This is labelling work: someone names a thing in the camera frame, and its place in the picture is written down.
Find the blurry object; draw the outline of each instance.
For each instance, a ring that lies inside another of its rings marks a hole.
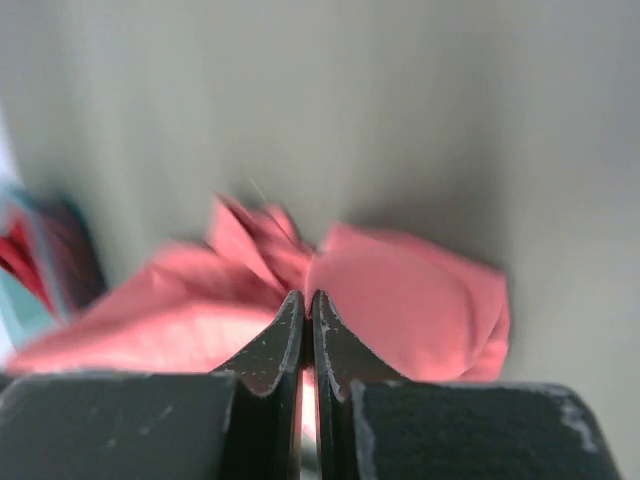
[[[0,313],[5,347],[63,325],[104,292],[79,215],[66,202],[36,202],[14,184],[0,198]]]
[[[169,246],[78,322],[22,350],[10,371],[210,371],[269,325],[289,291],[310,302],[322,289],[346,326],[411,380],[500,373],[509,331],[500,272],[410,235],[344,225],[314,253],[282,209],[225,199],[216,202],[208,244]],[[305,390],[310,398],[308,372]]]

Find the black metal block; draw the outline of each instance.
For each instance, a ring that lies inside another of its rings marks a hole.
[[[0,478],[220,478],[235,387],[230,375],[19,378],[0,395]]]
[[[2,391],[8,387],[12,381],[13,378],[0,374],[0,393],[2,393]]]
[[[352,385],[360,479],[620,478],[588,407],[555,385]]]

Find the pink fabric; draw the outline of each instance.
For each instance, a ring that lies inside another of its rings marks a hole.
[[[345,324],[416,381],[491,381],[508,349],[504,275],[410,235],[335,225],[319,252],[279,208],[218,199],[211,248],[173,244],[10,372],[207,372],[273,319],[290,290],[329,292]],[[313,378],[305,372],[305,398]],[[303,425],[315,431],[313,403]]]

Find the gray background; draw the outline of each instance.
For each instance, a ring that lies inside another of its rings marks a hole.
[[[211,193],[409,230],[510,277],[508,379],[567,383],[640,478],[640,2],[1,0],[27,184],[112,282]]]

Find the metal jaw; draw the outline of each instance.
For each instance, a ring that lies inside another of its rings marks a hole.
[[[588,407],[541,384],[409,381],[342,322],[289,294],[210,374],[0,377],[0,478],[297,478],[313,364],[321,478],[617,479]]]

